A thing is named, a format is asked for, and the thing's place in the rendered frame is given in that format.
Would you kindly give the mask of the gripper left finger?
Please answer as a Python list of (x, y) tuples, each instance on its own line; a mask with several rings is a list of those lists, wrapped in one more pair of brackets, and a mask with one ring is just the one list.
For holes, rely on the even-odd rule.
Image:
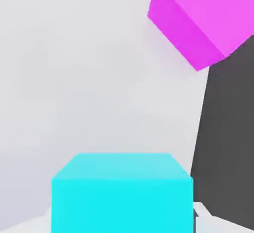
[(52, 233), (51, 232), (51, 216), (52, 208), (48, 208), (42, 216), (35, 217), (18, 225), (12, 226), (0, 233)]

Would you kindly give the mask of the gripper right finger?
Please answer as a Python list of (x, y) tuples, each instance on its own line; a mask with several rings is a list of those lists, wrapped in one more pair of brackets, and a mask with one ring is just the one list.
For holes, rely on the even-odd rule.
[(194, 202), (197, 213), (195, 233), (254, 233), (253, 230), (212, 216), (201, 202)]

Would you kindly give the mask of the small cyan cube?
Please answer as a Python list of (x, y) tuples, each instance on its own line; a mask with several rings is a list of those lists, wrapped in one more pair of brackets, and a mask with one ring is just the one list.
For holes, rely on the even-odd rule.
[(169, 153), (79, 153), (52, 178), (51, 233), (193, 233), (193, 179)]

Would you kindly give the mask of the large magenta box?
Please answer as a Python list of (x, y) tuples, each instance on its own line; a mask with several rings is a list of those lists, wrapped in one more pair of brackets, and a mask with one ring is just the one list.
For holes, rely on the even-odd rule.
[(254, 0), (151, 0), (148, 18), (199, 71), (254, 35)]

